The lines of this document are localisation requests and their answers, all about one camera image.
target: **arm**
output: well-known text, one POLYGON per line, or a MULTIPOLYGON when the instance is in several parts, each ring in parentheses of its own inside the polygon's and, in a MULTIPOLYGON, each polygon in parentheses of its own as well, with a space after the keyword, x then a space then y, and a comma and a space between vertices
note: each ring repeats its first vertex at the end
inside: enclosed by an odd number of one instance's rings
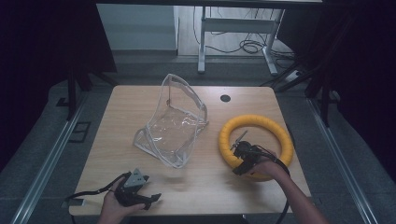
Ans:
POLYGON ((124 217, 127 217, 138 210, 142 210, 145 207, 143 203, 135 204, 130 207, 124 207, 119 204, 119 201, 117 201, 116 196, 114 195, 114 190, 116 190, 122 179, 123 178, 117 181, 106 194, 97 224, 118 224, 124 217))
POLYGON ((255 165, 252 172, 270 175, 285 192, 291 210, 297 218, 298 223, 329 223, 325 216, 312 204, 298 186, 291 180, 290 176, 276 163, 263 160, 255 165))

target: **wooden table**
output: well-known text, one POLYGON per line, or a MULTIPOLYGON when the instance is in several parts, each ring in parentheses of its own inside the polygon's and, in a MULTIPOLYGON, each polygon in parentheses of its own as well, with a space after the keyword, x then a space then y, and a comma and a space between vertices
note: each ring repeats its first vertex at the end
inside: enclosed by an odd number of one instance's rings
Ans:
MULTIPOLYGON (((266 87, 192 87, 207 106, 209 124, 200 133, 190 160, 181 169, 165 166, 158 159, 133 146, 134 134, 153 115, 160 86, 118 86, 108 102, 76 192, 104 187, 122 173, 139 168, 148 183, 139 194, 162 197, 148 211, 137 215, 227 215, 280 213, 286 197, 274 181, 258 182, 232 172, 219 153, 218 136, 222 125, 238 115, 259 114, 286 129, 275 94, 266 87), (231 101, 224 103, 220 96, 231 101)), ((248 129, 243 140, 280 150, 269 131, 244 127, 233 131, 236 139, 248 129)), ((310 196, 297 155, 290 165, 292 179, 310 196)), ((85 196, 82 206, 70 206, 74 216, 99 215, 104 194, 85 196)))

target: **yellow ring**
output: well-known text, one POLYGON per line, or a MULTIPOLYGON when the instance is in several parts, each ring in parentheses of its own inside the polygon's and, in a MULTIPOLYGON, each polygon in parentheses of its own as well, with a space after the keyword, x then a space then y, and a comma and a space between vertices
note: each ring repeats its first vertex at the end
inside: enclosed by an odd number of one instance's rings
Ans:
MULTIPOLYGON (((228 120, 224 124, 219 133, 219 149, 224 160, 226 160, 232 168, 235 168, 242 163, 242 160, 236 158, 233 155, 233 151, 230 150, 230 134, 238 127, 252 124, 261 126, 276 136, 282 148, 279 159, 285 163, 286 166, 289 166, 294 153, 293 143, 291 142, 289 134, 273 120, 260 115, 241 115, 228 120)), ((272 179, 269 175, 253 174, 250 176, 261 180, 272 179)))

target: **transparent bag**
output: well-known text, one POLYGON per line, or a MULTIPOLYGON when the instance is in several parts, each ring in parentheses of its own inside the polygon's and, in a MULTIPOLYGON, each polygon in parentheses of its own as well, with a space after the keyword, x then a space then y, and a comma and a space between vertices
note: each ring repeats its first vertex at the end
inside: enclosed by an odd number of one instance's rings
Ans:
POLYGON ((163 80, 157 109, 134 135, 134 145, 165 165, 181 168, 207 123, 206 106, 195 91, 181 77, 169 74, 163 80))

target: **white metal desk leg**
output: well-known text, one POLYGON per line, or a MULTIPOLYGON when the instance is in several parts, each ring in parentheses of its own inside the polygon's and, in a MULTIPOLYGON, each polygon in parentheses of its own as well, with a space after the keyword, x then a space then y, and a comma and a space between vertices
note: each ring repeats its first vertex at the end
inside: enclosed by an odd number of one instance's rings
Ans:
POLYGON ((285 11, 284 9, 278 9, 278 10, 279 10, 278 11, 279 13, 274 20, 273 30, 270 34, 269 39, 268 39, 267 46, 265 48, 263 48, 263 50, 262 50, 262 53, 264 54, 265 61, 267 61, 268 68, 270 69, 270 73, 272 76, 277 75, 277 70, 276 70, 275 63, 271 56, 271 49, 272 49, 272 46, 274 45, 274 40, 275 40, 275 37, 277 34, 277 29, 279 28, 280 20, 282 19, 283 12, 285 11))
POLYGON ((198 73, 205 72, 205 7, 202 7, 201 44, 198 51, 198 73))

